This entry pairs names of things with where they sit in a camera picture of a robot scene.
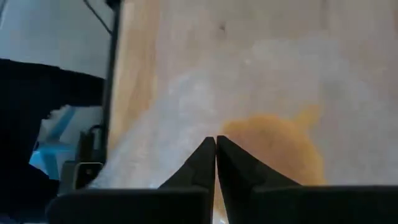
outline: black cable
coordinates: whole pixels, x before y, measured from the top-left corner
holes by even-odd
[[[100,125],[100,124],[96,124],[96,125],[93,125],[89,130],[88,130],[88,132],[87,133],[92,133],[94,130],[96,130],[96,129],[100,129],[100,130],[102,130],[104,127],[102,127],[102,125]]]
[[[94,10],[94,8],[91,6],[91,4],[88,2],[88,0],[83,0],[83,2],[86,4],[87,8],[94,14],[94,16],[97,17],[97,19],[100,21],[102,26],[106,29],[106,31],[109,34],[112,34],[111,29],[106,25],[104,20],[97,14],[97,12]]]
[[[3,0],[3,2],[1,2],[0,0],[0,26],[2,24],[2,19],[3,19],[4,10],[6,8],[6,4],[7,0]]]
[[[112,86],[114,77],[114,68],[116,63],[116,49],[119,40],[119,25],[120,25],[120,14],[121,6],[118,0],[108,1],[113,9],[113,33],[111,35],[111,45],[109,46],[109,60],[108,60],[108,71],[106,72],[106,81],[104,88],[104,101],[103,101],[103,117],[102,125],[103,130],[101,132],[101,144],[98,150],[98,161],[103,164],[106,162],[107,148],[108,148],[108,136],[109,136],[109,122],[111,120],[111,99],[112,99]]]

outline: wooden surface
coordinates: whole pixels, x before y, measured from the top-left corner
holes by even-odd
[[[259,74],[242,107],[322,107],[330,182],[396,183],[397,30],[396,0],[125,0],[109,151],[178,77]]]

